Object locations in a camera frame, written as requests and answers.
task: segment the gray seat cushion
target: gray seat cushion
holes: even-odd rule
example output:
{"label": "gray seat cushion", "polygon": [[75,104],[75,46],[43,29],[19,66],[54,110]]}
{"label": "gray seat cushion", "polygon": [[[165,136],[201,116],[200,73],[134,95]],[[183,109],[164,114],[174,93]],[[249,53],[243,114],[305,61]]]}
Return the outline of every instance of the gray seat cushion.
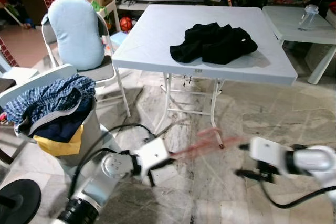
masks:
{"label": "gray seat cushion", "polygon": [[94,81],[101,81],[101,80],[109,79],[112,76],[114,76],[114,69],[112,66],[111,57],[108,55],[105,55],[100,66],[94,69],[78,71],[78,73],[81,76],[87,76]]}

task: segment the light blue pillow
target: light blue pillow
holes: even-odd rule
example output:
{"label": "light blue pillow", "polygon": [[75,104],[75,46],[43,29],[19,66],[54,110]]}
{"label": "light blue pillow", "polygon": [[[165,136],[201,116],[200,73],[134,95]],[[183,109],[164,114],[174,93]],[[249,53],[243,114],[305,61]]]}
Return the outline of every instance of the light blue pillow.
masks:
{"label": "light blue pillow", "polygon": [[104,48],[98,32],[97,13],[87,0],[55,0],[48,9],[63,63],[77,70],[101,65]]}

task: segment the chair leg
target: chair leg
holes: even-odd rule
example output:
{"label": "chair leg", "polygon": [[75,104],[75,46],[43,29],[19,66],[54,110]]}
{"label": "chair leg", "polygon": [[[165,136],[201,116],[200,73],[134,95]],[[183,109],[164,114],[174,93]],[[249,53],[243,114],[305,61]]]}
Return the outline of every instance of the chair leg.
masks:
{"label": "chair leg", "polygon": [[120,88],[120,91],[121,91],[122,100],[124,101],[124,106],[125,106],[125,109],[126,109],[127,116],[130,117],[131,113],[130,113],[130,109],[128,108],[127,99],[126,99],[124,87],[123,87],[121,79],[120,79],[120,74],[119,74],[118,68],[115,68],[115,73],[117,75],[118,85],[119,85],[119,88]]}

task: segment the white folding table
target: white folding table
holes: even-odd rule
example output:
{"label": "white folding table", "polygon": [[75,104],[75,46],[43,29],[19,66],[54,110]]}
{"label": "white folding table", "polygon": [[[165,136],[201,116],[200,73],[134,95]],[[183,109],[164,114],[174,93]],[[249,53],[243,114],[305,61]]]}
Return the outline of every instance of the white folding table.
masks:
{"label": "white folding table", "polygon": [[309,30],[299,30],[299,22],[305,11],[302,7],[264,6],[262,11],[281,45],[285,40],[332,45],[308,78],[309,83],[317,84],[336,53],[336,29],[316,15]]}
{"label": "white folding table", "polygon": [[[220,26],[231,24],[232,27],[241,27],[257,43],[257,51],[227,65],[203,63],[201,58],[191,63],[173,60],[169,46],[181,44],[184,41],[185,31],[195,24],[213,22],[217,22]],[[165,110],[155,129],[156,132],[168,111],[209,115],[212,126],[215,127],[216,97],[220,94],[224,80],[291,85],[297,77],[261,10],[250,7],[150,5],[113,55],[113,64],[116,68],[163,72]],[[170,93],[176,91],[171,90],[172,74],[215,80],[210,113],[169,108]]]}

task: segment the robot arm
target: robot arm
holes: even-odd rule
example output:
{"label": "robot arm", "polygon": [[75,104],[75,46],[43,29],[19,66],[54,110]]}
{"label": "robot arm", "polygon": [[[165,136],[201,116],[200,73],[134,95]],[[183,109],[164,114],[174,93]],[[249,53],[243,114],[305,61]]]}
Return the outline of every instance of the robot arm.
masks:
{"label": "robot arm", "polygon": [[[256,180],[272,182],[272,174],[293,177],[293,174],[313,176],[322,188],[336,185],[336,152],[327,146],[294,146],[285,147],[276,142],[254,137],[249,145],[250,157],[258,161],[259,174],[253,171],[238,170],[237,175],[246,176]],[[327,192],[330,200],[336,203],[336,191]]]}
{"label": "robot arm", "polygon": [[120,180],[130,176],[143,179],[151,168],[170,158],[160,138],[127,154],[110,153],[94,175],[82,183],[52,224],[93,224]]}

